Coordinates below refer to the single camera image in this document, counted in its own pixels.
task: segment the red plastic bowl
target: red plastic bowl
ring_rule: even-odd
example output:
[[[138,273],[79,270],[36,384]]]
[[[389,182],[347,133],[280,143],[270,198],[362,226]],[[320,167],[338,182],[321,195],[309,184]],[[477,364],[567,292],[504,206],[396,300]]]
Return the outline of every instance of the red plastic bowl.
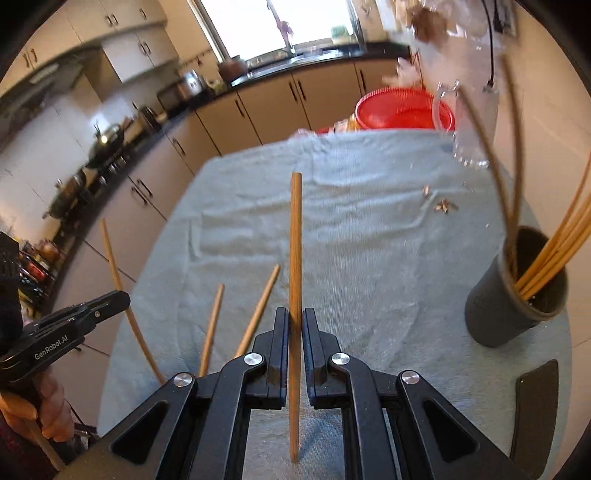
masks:
[[[383,88],[364,96],[355,108],[355,119],[364,130],[383,128],[435,129],[431,106],[433,95],[413,88]],[[455,130],[456,120],[450,108],[441,102],[441,123]]]

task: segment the window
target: window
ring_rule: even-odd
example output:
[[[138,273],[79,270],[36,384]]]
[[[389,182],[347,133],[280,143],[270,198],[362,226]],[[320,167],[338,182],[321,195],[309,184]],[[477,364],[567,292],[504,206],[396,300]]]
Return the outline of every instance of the window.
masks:
[[[285,48],[273,9],[293,34],[292,45],[331,37],[334,27],[353,34],[348,0],[201,0],[230,57],[244,60]]]

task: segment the metal screw head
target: metal screw head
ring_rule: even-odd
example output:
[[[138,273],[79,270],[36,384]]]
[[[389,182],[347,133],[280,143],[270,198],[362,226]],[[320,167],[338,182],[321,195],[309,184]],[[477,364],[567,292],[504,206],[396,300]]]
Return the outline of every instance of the metal screw head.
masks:
[[[192,381],[193,377],[188,373],[178,374],[173,378],[173,383],[177,387],[186,387],[187,385],[190,385]]]
[[[414,385],[415,383],[418,383],[419,380],[421,380],[419,374],[413,372],[412,370],[406,370],[405,372],[402,372],[402,381],[404,383]]]
[[[262,355],[259,353],[249,353],[244,356],[244,363],[247,365],[258,365],[262,362]]]
[[[351,360],[351,357],[346,353],[339,352],[335,353],[330,359],[335,365],[346,365]]]

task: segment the gray cup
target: gray cup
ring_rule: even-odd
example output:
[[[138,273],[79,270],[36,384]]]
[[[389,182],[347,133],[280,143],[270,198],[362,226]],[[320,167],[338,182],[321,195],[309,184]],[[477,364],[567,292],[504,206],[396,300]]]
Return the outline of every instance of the gray cup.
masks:
[[[519,227],[519,277],[534,262],[547,241],[548,238],[539,230]],[[521,300],[502,254],[503,246],[468,295],[464,309],[466,326],[472,338],[490,348],[501,346],[540,322],[550,320],[566,302],[567,276],[564,268],[533,299]]]

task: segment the cable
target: cable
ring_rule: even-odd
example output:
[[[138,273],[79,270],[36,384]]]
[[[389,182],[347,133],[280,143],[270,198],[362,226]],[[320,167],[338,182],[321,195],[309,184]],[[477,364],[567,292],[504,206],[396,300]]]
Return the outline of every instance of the cable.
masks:
[[[491,78],[488,81],[488,86],[492,87],[495,84],[495,52],[492,45],[492,24],[491,24],[491,16],[488,13],[488,7],[486,6],[485,0],[480,0],[482,2],[482,6],[484,7],[484,11],[486,12],[486,21],[488,22],[488,36],[491,41]]]

